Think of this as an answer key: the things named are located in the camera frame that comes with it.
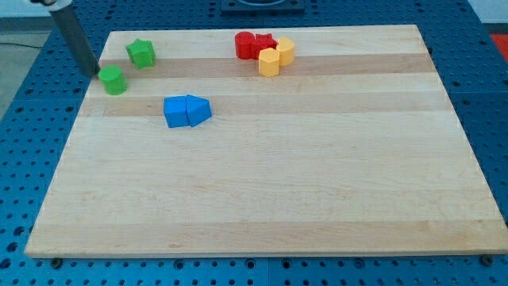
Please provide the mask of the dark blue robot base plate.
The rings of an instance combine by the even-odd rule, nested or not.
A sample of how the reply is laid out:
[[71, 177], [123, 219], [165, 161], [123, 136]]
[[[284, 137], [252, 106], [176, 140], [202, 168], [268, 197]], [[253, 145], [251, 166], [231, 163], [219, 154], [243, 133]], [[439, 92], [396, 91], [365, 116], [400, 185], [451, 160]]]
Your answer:
[[222, 14], [302, 12], [304, 0], [220, 0]]

